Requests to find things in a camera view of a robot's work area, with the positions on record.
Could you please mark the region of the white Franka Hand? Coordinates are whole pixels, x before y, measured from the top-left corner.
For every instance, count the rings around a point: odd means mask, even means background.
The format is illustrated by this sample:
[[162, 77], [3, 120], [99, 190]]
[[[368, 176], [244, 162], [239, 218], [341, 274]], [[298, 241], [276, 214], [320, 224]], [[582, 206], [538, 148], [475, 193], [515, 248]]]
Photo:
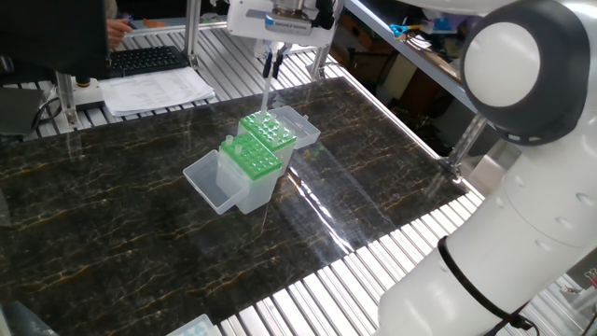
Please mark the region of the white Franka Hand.
[[[343, 8], [343, 0], [234, 0], [229, 2], [227, 27], [236, 36], [325, 47], [333, 40]], [[273, 78], [278, 78], [289, 50], [289, 45], [277, 50]], [[264, 63], [264, 78], [269, 76], [271, 64], [270, 51]]]

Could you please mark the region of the bare person hand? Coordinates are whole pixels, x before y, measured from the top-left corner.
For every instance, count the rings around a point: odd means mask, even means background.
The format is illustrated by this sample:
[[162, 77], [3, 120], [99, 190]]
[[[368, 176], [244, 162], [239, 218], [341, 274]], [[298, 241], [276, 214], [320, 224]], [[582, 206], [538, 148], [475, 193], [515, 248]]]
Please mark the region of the bare person hand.
[[106, 21], [108, 46], [116, 49], [122, 44], [125, 34], [131, 33], [132, 28], [127, 19], [110, 19]]

